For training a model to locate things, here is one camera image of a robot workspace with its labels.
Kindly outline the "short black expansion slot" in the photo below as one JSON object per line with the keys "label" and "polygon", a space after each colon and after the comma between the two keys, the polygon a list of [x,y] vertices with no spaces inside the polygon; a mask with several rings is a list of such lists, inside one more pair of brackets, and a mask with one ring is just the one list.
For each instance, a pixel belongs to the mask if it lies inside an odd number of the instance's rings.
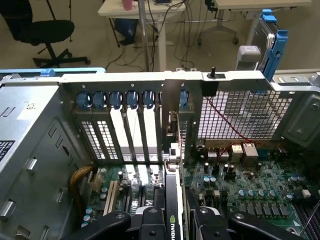
{"label": "short black expansion slot", "polygon": [[137,207],[141,208],[145,206],[146,201],[146,187],[144,185],[139,186],[138,190],[138,204]]}

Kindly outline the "white PCI expansion slot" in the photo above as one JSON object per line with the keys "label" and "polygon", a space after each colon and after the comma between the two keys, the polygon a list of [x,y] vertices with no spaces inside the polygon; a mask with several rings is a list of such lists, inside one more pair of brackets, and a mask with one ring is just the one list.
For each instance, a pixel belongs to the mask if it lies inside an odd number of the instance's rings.
{"label": "white PCI expansion slot", "polygon": [[112,180],[109,185],[109,190],[106,197],[103,216],[115,210],[118,194],[119,194],[119,182],[117,180]]}

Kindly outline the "green motherboard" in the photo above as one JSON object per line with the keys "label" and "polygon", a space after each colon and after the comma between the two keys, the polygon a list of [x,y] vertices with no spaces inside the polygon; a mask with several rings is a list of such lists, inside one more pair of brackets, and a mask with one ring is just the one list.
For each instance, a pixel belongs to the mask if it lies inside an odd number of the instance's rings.
{"label": "green motherboard", "polygon": [[[154,205],[155,188],[165,188],[160,164],[106,165],[99,172],[102,182],[89,194],[84,224],[103,216],[111,181],[119,183],[115,210],[122,210],[124,188],[131,186],[130,215],[138,209],[139,186],[146,190],[144,207]],[[215,208],[223,217],[242,211],[307,240],[320,240],[320,183],[308,175],[301,154],[263,150],[251,168],[196,161],[184,168],[184,182],[201,207]]]}

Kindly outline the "silver network port block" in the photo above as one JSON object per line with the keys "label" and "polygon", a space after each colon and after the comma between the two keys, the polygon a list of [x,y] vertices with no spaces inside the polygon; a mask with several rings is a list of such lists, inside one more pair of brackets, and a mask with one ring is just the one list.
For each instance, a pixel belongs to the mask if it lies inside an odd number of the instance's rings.
{"label": "silver network port block", "polygon": [[241,158],[242,166],[254,167],[259,157],[255,144],[252,142],[243,143],[242,150],[243,150],[243,156]]}

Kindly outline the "perforated metal slot cover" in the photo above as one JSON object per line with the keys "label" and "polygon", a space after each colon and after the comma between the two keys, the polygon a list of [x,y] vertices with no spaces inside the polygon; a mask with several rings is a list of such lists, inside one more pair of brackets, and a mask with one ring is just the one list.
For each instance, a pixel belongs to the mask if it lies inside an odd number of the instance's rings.
{"label": "perforated metal slot cover", "polygon": [[92,123],[106,162],[114,164],[122,163],[123,155],[111,113],[109,111],[93,112]]}
{"label": "perforated metal slot cover", "polygon": [[197,120],[193,111],[183,110],[178,114],[180,145],[184,163],[192,162],[192,151],[197,140]]}
{"label": "perforated metal slot cover", "polygon": [[99,162],[105,160],[105,154],[94,125],[92,114],[88,112],[75,112],[74,117],[94,159]]}

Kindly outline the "grey power supply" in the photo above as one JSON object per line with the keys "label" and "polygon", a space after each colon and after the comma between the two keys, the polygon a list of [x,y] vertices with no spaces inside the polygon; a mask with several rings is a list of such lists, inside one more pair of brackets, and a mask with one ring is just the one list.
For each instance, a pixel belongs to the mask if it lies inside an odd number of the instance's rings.
{"label": "grey power supply", "polygon": [[68,179],[82,164],[58,78],[0,87],[0,240],[59,240],[71,231]]}

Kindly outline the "grey open PC case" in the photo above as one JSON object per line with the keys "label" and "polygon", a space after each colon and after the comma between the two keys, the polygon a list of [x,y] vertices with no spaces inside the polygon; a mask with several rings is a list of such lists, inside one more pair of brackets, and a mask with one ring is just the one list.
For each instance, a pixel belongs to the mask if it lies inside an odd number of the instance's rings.
{"label": "grey open PC case", "polygon": [[[261,72],[227,71],[219,79],[216,96],[203,97],[201,82],[208,72],[164,71],[106,73],[77,69],[55,71],[55,77],[40,77],[40,73],[10,71],[2,82],[22,78],[58,78],[62,85],[62,98],[66,100],[65,113],[71,116],[70,125],[76,133],[81,165],[74,170],[67,182],[72,199],[74,220],[70,235],[88,224],[83,223],[90,192],[102,182],[100,169],[118,165],[162,165],[169,156],[162,149],[162,102],[166,79],[183,80],[181,90],[188,92],[188,107],[180,111],[194,112],[197,120],[197,138],[190,163],[212,163],[214,167],[224,162],[241,164],[243,143],[254,143],[258,160],[263,150],[270,153],[300,154],[308,175],[320,183],[320,69],[280,70],[268,81]],[[106,108],[93,106],[93,94],[106,93]],[[126,93],[138,93],[138,107],[127,105]],[[153,91],[154,107],[143,105],[143,92]],[[80,109],[77,94],[88,92],[91,105]],[[122,93],[122,106],[115,110],[110,105],[110,93]],[[95,160],[75,120],[75,113],[110,112],[123,156],[120,164]],[[242,166],[246,169],[253,166]]]}

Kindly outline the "grey metal pole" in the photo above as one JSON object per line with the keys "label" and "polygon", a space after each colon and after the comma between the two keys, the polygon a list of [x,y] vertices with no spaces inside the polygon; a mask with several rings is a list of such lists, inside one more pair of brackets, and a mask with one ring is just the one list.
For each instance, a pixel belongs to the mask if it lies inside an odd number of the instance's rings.
{"label": "grey metal pole", "polygon": [[141,29],[142,48],[144,52],[145,71],[150,72],[150,58],[149,58],[149,41],[147,35],[147,18],[145,9],[145,0],[138,1],[139,25]]}

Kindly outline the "silver hard disk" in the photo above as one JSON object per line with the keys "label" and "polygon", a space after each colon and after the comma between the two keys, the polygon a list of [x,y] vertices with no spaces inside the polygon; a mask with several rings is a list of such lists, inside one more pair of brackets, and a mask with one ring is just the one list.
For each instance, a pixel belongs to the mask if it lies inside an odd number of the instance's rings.
{"label": "silver hard disk", "polygon": [[278,27],[275,23],[265,22],[265,20],[260,17],[253,34],[252,45],[257,46],[260,50],[261,57],[258,61],[257,70],[263,72],[267,61],[268,61],[268,51],[272,49],[276,36]]}

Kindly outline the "blue disk caddy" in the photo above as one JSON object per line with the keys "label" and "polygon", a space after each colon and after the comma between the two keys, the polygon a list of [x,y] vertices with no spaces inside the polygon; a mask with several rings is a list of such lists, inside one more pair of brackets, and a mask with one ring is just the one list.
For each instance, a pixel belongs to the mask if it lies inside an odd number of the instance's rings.
{"label": "blue disk caddy", "polygon": [[274,35],[274,38],[271,41],[271,47],[267,47],[265,51],[266,63],[262,72],[264,77],[271,82],[284,54],[289,31],[278,27],[278,20],[271,9],[263,9],[260,19],[271,30],[270,33]]}

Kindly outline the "black office chair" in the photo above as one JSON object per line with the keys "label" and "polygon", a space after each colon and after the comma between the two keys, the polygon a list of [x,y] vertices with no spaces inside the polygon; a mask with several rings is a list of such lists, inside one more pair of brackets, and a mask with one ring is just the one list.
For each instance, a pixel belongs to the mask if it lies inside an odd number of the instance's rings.
{"label": "black office chair", "polygon": [[4,18],[15,41],[32,46],[45,45],[50,58],[33,58],[39,68],[59,67],[65,63],[83,62],[90,65],[86,57],[73,57],[66,48],[56,55],[52,44],[60,43],[72,36],[75,25],[66,19],[33,21],[33,11],[29,0],[0,0],[0,15]]}

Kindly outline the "black desk clamp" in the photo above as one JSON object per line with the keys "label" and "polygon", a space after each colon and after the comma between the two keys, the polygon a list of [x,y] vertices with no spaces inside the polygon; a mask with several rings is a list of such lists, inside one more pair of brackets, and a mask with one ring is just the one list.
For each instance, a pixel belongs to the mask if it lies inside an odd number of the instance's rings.
{"label": "black desk clamp", "polygon": [[214,0],[204,0],[207,10],[211,13],[217,12],[218,8],[215,6]]}

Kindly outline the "black intrusion switch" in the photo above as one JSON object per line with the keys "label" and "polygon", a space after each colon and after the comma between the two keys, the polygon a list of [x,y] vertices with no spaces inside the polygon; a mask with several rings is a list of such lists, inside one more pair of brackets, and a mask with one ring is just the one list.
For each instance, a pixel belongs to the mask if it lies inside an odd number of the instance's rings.
{"label": "black intrusion switch", "polygon": [[209,73],[204,74],[200,87],[203,97],[215,97],[218,90],[219,80],[225,79],[224,73],[216,73],[216,68],[213,66]]}

